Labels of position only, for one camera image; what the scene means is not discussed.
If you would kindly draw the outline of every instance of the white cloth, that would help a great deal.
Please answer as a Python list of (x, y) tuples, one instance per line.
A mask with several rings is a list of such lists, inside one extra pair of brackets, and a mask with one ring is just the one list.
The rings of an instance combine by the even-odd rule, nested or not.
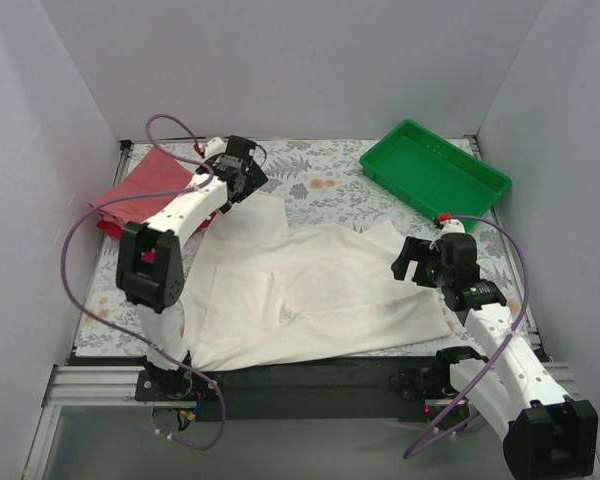
[[(389, 266), (403, 238), (390, 222), (364, 234), (322, 225), (284, 235), (286, 221), (272, 214), (284, 204), (246, 204), (235, 212), (241, 225), (212, 223), (187, 280), (197, 290), (183, 294), (185, 340), (195, 367), (315, 360), (449, 333), (433, 290), (393, 279)], [(259, 215), (269, 221), (257, 222)], [(206, 269), (204, 278), (199, 266)], [(206, 312), (204, 320), (191, 319), (192, 311)]]

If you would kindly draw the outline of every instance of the purple cable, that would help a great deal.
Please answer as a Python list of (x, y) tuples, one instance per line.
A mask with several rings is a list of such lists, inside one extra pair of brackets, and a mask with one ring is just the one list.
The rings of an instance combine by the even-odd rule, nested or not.
[[(504, 235), (505, 237), (507, 237), (507, 239), (509, 240), (509, 242), (511, 243), (511, 245), (513, 246), (513, 248), (515, 249), (516, 253), (518, 254), (518, 259), (520, 260), (520, 268), (522, 269), (522, 285), (523, 285), (523, 299), (522, 299), (522, 305), (520, 307), (520, 311), (518, 312), (518, 316), (516, 317), (516, 319), (514, 320), (514, 322), (511, 324), (511, 331), (514, 332), (518, 326), (520, 325), (520, 323), (522, 323), (522, 320), (524, 319), (524, 316), (526, 314), (527, 311), (527, 307), (529, 306), (529, 275), (528, 275), (528, 269), (527, 269), (527, 262), (526, 259), (524, 257), (524, 255), (522, 254), (522, 250), (520, 249), (520, 247), (518, 246), (518, 243), (513, 239), (513, 237), (509, 234), (509, 232), (507, 232), (507, 230), (505, 230), (503, 227), (501, 227), (500, 225), (498, 225), (495, 222), (492, 222), (491, 220), (487, 220), (485, 218), (482, 217), (476, 217), (473, 215), (452, 215), (449, 217), (449, 219), (454, 219), (454, 220), (475, 220), (478, 222), (482, 222), (482, 223), (486, 223), (487, 225), (492, 226), (493, 228), (495, 228), (496, 230), (498, 230), (500, 233), (502, 233), (502, 235)], [(405, 450), (404, 454), (402, 455), (402, 458), (409, 459), (415, 455), (418, 455), (419, 453), (423, 452), (424, 450), (426, 450), (427, 448), (429, 448), (432, 445), (435, 445), (436, 443), (438, 443), (439, 441), (441, 441), (443, 438), (446, 438), (447, 436), (451, 435), (451, 433), (453, 433), (454, 431), (459, 430), (460, 428), (462, 428), (464, 425), (467, 425), (469, 422), (471, 422), (473, 419), (477, 418), (478, 416), (478, 412), (474, 412), (473, 414), (471, 414), (471, 416), (469, 416), (469, 418), (467, 418), (466, 420), (464, 420), (463, 422), (459, 423), (458, 425), (456, 425), (455, 427), (453, 427), (450, 430), (446, 430), (444, 433), (437, 435), (436, 437), (428, 440), (427, 442), (425, 442), (424, 445), (422, 445), (420, 448), (418, 448), (418, 445), (425, 439), (425, 437), (427, 437), (429, 434), (431, 434), (431, 432), (433, 432), (433, 429), (442, 421), (444, 420), (444, 418), (449, 415), (449, 413), (458, 406), (458, 404), (466, 398), (467, 394), (473, 389), (473, 387), (475, 387), (477, 385), (477, 383), (482, 380), (482, 378), (489, 372), (489, 370), (491, 370), (491, 368), (493, 367), (493, 365), (496, 363), (496, 361), (498, 360), (498, 358), (500, 358), (500, 355), (502, 355), (502, 352), (505, 351), (505, 349), (507, 348), (507, 345), (509, 345), (509, 342), (511, 341), (511, 339), (513, 338), (513, 334), (509, 333), (507, 334), (504, 339), (502, 340), (502, 343), (500, 344), (500, 346), (496, 349), (495, 352), (493, 352), (493, 355), (491, 356), (491, 358), (489, 359), (489, 361), (487, 363), (485, 363), (484, 367), (482, 367), (482, 370), (480, 370), (480, 372), (478, 372), (478, 374), (473, 378), (473, 380), (471, 380), (466, 387), (464, 387), (464, 389), (462, 389), (462, 391), (460, 393), (458, 393), (458, 395), (455, 396), (455, 398), (451, 401), (451, 403), (449, 403), (449, 405), (447, 405), (444, 410), (442, 410), (437, 416), (436, 418), (434, 418), (431, 423), (429, 423), (427, 425), (427, 427), (422, 431), (422, 433), (420, 433), (420, 435), (418, 435), (418, 437), (411, 443), (411, 445), (409, 445), (409, 447), (407, 447), (407, 449)]]
[[(150, 126), (151, 126), (151, 122), (153, 122), (157, 118), (168, 118), (170, 120), (173, 120), (176, 123), (178, 123), (179, 125), (181, 125), (182, 127), (184, 127), (184, 129), (188, 133), (191, 133), (191, 131), (186, 126), (184, 126), (184, 124), (182, 122), (180, 122), (180, 120), (175, 119), (174, 117), (171, 117), (169, 115), (162, 115), (162, 114), (160, 114), (160, 115), (154, 115), (147, 122), (146, 132), (147, 132), (147, 137), (149, 137), (149, 141), (155, 147), (158, 147), (158, 145), (156, 145), (155, 140), (153, 139), (153, 137), (151, 136), (151, 133), (149, 132), (149, 129), (150, 129)], [(85, 214), (83, 214), (76, 221), (76, 223), (73, 224), (73, 226), (71, 227), (71, 229), (69, 229), (69, 233), (67, 233), (67, 236), (66, 236), (66, 238), (64, 240), (64, 243), (62, 245), (62, 253), (60, 255), (60, 276), (62, 277), (62, 286), (64, 287), (64, 290), (67, 293), (67, 296), (69, 297), (69, 300), (83, 314), (85, 314), (85, 315), (93, 318), (97, 322), (100, 322), (101, 324), (103, 324), (103, 325), (105, 325), (105, 326), (107, 326), (109, 328), (112, 328), (114, 330), (118, 330), (119, 332), (125, 333), (125, 334), (127, 334), (127, 335), (135, 338), (136, 340), (141, 341), (142, 343), (148, 345), (150, 348), (152, 348), (153, 350), (155, 350), (156, 352), (158, 352), (160, 355), (162, 355), (164, 358), (166, 358), (168, 361), (170, 361), (174, 365), (177, 365), (178, 367), (180, 367), (180, 368), (182, 368), (182, 369), (184, 369), (184, 370), (186, 370), (188, 372), (193, 373), (194, 375), (198, 376), (199, 378), (201, 378), (202, 380), (204, 380), (205, 382), (207, 382), (209, 385), (211, 385), (213, 387), (213, 389), (215, 390), (215, 392), (218, 394), (218, 400), (220, 401), (220, 411), (221, 411), (221, 415), (220, 415), (220, 429), (218, 430), (218, 433), (216, 434), (216, 436), (209, 443), (204, 444), (204, 445), (198, 445), (198, 444), (189, 442), (188, 440), (186, 440), (184, 438), (179, 438), (179, 437), (177, 437), (175, 435), (171, 436), (172, 440), (174, 440), (174, 441), (176, 441), (178, 443), (181, 443), (182, 445), (185, 445), (185, 446), (187, 446), (189, 448), (192, 448), (194, 450), (209, 450), (216, 443), (218, 443), (218, 441), (222, 437), (222, 434), (223, 434), (224, 428), (225, 428), (225, 424), (227, 422), (227, 405), (225, 403), (224, 396), (222, 395), (222, 392), (220, 391), (220, 388), (218, 387), (218, 385), (214, 381), (212, 381), (211, 378), (209, 378), (208, 376), (206, 376), (204, 373), (196, 370), (195, 368), (193, 368), (193, 367), (191, 367), (189, 365), (186, 365), (183, 362), (180, 362), (179, 360), (176, 360), (175, 358), (173, 358), (168, 353), (162, 351), (157, 345), (155, 345), (153, 342), (151, 342), (151, 340), (143, 337), (142, 335), (140, 335), (138, 333), (135, 333), (135, 332), (129, 330), (128, 328), (121, 327), (120, 325), (116, 325), (113, 322), (105, 320), (104, 318), (102, 318), (99, 315), (97, 315), (97, 314), (93, 313), (92, 311), (90, 311), (82, 303), (80, 303), (80, 301), (73, 294), (73, 292), (71, 291), (71, 287), (69, 287), (69, 281), (67, 279), (67, 253), (69, 252), (69, 244), (71, 243), (71, 239), (73, 238), (74, 234), (76, 233), (76, 230), (78, 230), (78, 227), (80, 227), (80, 225), (82, 225), (82, 223), (91, 214), (96, 213), (102, 207), (106, 207), (107, 205), (111, 205), (112, 203), (124, 202), (124, 201), (127, 201), (127, 200), (136, 200), (136, 199), (139, 199), (139, 198), (152, 198), (152, 197), (161, 197), (161, 196), (165, 196), (165, 195), (179, 195), (179, 194), (183, 194), (183, 193), (192, 193), (192, 192), (198, 190), (199, 188), (204, 188), (206, 185), (208, 185), (213, 180), (213, 169), (211, 167), (209, 167), (208, 165), (205, 165), (204, 163), (199, 162), (197, 160), (191, 160), (189, 158), (179, 157), (177, 155), (174, 155), (173, 153), (167, 152), (166, 150), (164, 150), (161, 147), (158, 147), (158, 149), (161, 150), (163, 153), (165, 153), (165, 154), (169, 155), (170, 157), (173, 157), (173, 158), (175, 158), (177, 160), (180, 160), (180, 161), (183, 161), (183, 162), (186, 162), (186, 163), (191, 163), (193, 165), (198, 165), (198, 166), (204, 167), (206, 170), (209, 171), (209, 177), (206, 180), (203, 180), (199, 184), (194, 185), (192, 187), (187, 187), (187, 188), (183, 188), (183, 189), (180, 189), (180, 190), (169, 190), (169, 191), (164, 191), (164, 192), (151, 192), (151, 193), (140, 193), (140, 194), (136, 194), (136, 195), (127, 195), (127, 196), (124, 196), (124, 197), (119, 197), (119, 198), (115, 198), (113, 200), (109, 200), (107, 202), (104, 202), (104, 203), (102, 203), (100, 205), (96, 205), (95, 207), (91, 208)]]

